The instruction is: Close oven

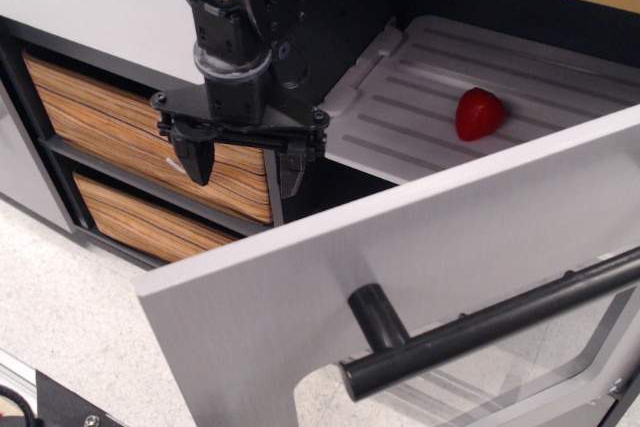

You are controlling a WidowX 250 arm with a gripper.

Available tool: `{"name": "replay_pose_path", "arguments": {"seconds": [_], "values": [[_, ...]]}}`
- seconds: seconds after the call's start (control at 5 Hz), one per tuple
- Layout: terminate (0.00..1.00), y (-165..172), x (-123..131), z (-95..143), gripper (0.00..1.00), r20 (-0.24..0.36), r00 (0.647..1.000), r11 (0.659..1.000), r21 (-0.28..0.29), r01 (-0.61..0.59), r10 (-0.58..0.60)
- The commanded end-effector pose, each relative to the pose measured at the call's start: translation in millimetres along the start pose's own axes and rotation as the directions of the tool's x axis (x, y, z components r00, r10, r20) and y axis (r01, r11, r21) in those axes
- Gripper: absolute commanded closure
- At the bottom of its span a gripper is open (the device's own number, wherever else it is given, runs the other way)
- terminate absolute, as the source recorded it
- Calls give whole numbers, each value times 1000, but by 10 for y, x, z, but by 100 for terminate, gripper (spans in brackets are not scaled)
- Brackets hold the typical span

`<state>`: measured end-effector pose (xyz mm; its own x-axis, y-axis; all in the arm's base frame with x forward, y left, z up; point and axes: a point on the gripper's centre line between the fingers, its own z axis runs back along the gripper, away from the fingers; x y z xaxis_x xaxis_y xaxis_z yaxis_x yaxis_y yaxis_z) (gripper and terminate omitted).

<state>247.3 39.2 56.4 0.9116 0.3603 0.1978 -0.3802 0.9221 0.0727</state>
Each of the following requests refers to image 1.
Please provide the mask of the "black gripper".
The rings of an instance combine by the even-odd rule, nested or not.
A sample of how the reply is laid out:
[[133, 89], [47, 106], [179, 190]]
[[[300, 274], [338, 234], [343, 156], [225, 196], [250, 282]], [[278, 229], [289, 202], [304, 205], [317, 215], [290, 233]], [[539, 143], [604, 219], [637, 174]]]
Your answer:
[[272, 73], [277, 57], [260, 47], [239, 59], [225, 58], [226, 44], [207, 49], [196, 43], [194, 62], [204, 83], [158, 91], [151, 106], [159, 112], [159, 133], [172, 144], [186, 174], [209, 183], [217, 143], [274, 150], [279, 158], [282, 199], [295, 196], [307, 164], [326, 151], [329, 115], [314, 107], [288, 113], [272, 104], [280, 85]]

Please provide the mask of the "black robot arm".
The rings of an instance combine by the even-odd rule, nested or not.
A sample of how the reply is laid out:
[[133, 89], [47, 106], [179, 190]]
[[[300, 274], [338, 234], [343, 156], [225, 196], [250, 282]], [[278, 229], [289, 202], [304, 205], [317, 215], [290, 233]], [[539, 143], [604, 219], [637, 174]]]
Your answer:
[[308, 64], [290, 38], [305, 13], [303, 0], [186, 0], [196, 41], [200, 86], [158, 91], [161, 136], [190, 179], [206, 185], [218, 143], [273, 150], [282, 198], [294, 196], [306, 166], [322, 156], [330, 117], [316, 107], [292, 112], [280, 100], [299, 88]]

